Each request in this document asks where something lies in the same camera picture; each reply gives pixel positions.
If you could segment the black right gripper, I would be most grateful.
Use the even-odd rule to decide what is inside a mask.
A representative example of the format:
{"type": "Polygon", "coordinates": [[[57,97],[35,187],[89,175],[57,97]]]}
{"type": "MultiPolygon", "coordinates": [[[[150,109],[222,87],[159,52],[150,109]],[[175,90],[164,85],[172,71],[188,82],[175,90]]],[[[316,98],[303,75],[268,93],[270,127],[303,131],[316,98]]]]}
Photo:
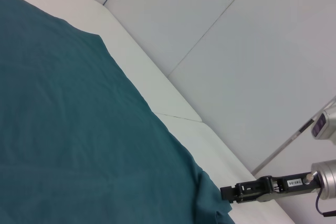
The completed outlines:
{"type": "Polygon", "coordinates": [[[270,189],[263,194],[263,181],[237,183],[234,187],[222,187],[222,200],[229,200],[232,204],[258,201],[267,202],[279,198],[309,194],[320,188],[317,173],[301,173],[281,177],[265,176],[270,181],[270,189]]]}

